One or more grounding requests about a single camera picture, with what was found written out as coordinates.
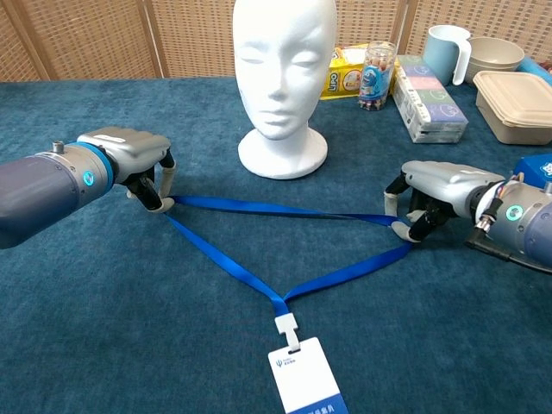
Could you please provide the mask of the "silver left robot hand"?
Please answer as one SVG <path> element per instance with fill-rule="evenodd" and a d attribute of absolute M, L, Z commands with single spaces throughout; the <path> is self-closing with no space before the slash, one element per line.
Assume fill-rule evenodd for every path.
<path fill-rule="evenodd" d="M 82 134 L 78 141 L 103 150 L 115 165 L 114 182 L 127 187 L 128 198 L 153 213 L 174 206 L 169 192 L 177 164 L 164 135 L 110 126 Z"/>

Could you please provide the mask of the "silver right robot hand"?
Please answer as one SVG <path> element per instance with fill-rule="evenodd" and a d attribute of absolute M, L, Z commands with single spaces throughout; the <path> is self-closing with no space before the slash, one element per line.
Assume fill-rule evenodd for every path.
<path fill-rule="evenodd" d="M 398 195 L 412 189 L 407 217 L 408 226 L 400 221 L 392 230 L 408 242 L 420 242 L 449 218 L 475 219 L 484 194 L 505 177 L 474 166 L 441 161 L 411 160 L 384 191 L 385 213 L 398 214 Z"/>

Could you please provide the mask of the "blue lanyard with ID badge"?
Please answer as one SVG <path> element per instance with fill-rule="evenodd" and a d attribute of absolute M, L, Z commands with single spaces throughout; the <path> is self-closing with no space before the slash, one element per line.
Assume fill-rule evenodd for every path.
<path fill-rule="evenodd" d="M 172 199 L 176 204 L 213 210 L 308 218 L 315 216 L 353 218 L 384 225 L 394 230 L 405 227 L 400 219 L 388 215 L 328 213 L 227 198 L 174 196 Z M 292 288 L 286 295 L 281 296 L 249 270 L 209 244 L 199 235 L 193 233 L 184 224 L 175 219 L 172 219 L 171 223 L 189 242 L 194 244 L 230 276 L 249 285 L 270 300 L 275 313 L 274 322 L 277 331 L 284 335 L 287 341 L 286 347 L 268 354 L 269 364 L 273 371 L 285 414 L 348 414 L 348 407 L 344 402 L 320 341 L 316 337 L 303 341 L 298 339 L 296 334 L 298 324 L 295 316 L 289 311 L 287 302 L 293 298 L 340 285 L 386 267 L 405 257 L 411 249 L 411 244 L 405 242 L 398 248 L 312 279 Z"/>

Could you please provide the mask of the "pastel tissue pack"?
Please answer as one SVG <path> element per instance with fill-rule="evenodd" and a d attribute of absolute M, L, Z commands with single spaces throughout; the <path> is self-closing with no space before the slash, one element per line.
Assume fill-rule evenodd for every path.
<path fill-rule="evenodd" d="M 413 142 L 460 140 L 468 120 L 421 57 L 397 56 L 393 80 L 393 100 Z"/>

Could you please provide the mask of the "blue pink cookie box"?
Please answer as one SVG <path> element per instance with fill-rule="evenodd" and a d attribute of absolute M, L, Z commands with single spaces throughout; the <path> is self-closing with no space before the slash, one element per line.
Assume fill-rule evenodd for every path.
<path fill-rule="evenodd" d="M 552 182 L 552 153 L 522 157 L 513 170 L 518 173 L 524 174 L 524 183 L 543 188 Z"/>

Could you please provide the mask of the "beige lidded lunch box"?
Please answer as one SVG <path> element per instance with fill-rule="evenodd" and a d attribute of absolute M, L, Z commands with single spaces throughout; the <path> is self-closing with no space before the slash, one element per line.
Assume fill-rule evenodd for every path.
<path fill-rule="evenodd" d="M 552 142 L 552 86 L 545 80 L 527 72 L 480 71 L 474 84 L 476 106 L 499 142 Z"/>

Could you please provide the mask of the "woven wooden folding screen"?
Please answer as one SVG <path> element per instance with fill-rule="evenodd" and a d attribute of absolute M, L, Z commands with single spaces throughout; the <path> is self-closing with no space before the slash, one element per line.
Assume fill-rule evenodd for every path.
<path fill-rule="evenodd" d="M 0 82 L 229 76 L 235 0 L 0 0 Z M 336 0 L 339 47 L 419 54 L 432 26 L 552 63 L 552 0 Z"/>

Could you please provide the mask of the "light blue mug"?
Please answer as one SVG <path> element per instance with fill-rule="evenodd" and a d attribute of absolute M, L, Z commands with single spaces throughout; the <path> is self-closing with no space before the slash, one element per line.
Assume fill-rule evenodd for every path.
<path fill-rule="evenodd" d="M 472 46 L 468 30 L 454 25 L 436 25 L 428 30 L 423 60 L 442 85 L 464 82 Z"/>

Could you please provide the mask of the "clear candy jar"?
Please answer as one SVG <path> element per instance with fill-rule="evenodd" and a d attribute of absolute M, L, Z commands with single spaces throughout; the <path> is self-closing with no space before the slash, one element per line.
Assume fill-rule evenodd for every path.
<path fill-rule="evenodd" d="M 381 110 L 385 106 L 395 58 L 394 43 L 373 41 L 368 44 L 358 96 L 358 103 L 362 109 Z"/>

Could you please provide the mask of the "beige bowl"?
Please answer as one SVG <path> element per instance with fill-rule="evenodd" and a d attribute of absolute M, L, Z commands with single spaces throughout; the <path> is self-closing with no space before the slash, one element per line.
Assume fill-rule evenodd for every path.
<path fill-rule="evenodd" d="M 517 44 L 499 38 L 488 36 L 471 37 L 471 55 L 465 75 L 465 81 L 473 83 L 477 72 L 488 71 L 515 71 L 523 58 L 524 50 Z"/>

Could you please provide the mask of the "blue cylinder tube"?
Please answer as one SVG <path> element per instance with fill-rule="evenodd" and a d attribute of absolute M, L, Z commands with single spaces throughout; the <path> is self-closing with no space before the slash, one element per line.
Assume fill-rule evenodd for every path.
<path fill-rule="evenodd" d="M 531 57 L 524 57 L 517 67 L 517 71 L 537 75 L 552 86 L 552 74 L 535 62 Z"/>

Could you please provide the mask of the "yellow biscuit package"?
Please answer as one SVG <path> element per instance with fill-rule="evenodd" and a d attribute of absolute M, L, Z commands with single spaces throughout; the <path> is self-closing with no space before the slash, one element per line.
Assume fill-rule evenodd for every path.
<path fill-rule="evenodd" d="M 334 49 L 321 99 L 359 96 L 368 44 Z"/>

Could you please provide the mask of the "white foam mannequin head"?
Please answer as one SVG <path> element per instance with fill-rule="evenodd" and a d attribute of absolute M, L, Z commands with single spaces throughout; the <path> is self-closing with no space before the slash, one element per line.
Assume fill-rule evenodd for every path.
<path fill-rule="evenodd" d="M 267 179 L 297 179 L 326 160 L 309 120 L 329 71 L 335 0 L 235 0 L 235 77 L 253 129 L 238 145 L 242 165 Z"/>

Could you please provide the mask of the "blue table carpet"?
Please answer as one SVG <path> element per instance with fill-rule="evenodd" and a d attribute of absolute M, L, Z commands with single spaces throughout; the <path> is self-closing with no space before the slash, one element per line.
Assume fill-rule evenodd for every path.
<path fill-rule="evenodd" d="M 261 179 L 237 156 L 251 125 L 231 78 L 0 84 L 0 163 L 106 125 L 162 134 L 172 190 L 379 214 L 407 160 L 508 174 L 532 154 L 497 142 L 475 91 L 455 145 L 411 141 L 393 103 L 322 101 L 329 144 L 312 175 Z M 451 220 L 401 261 L 296 298 L 350 414 L 552 414 L 552 277 L 466 248 Z M 285 345 L 269 300 L 116 186 L 0 250 L 0 414 L 283 414 L 268 354 Z"/>

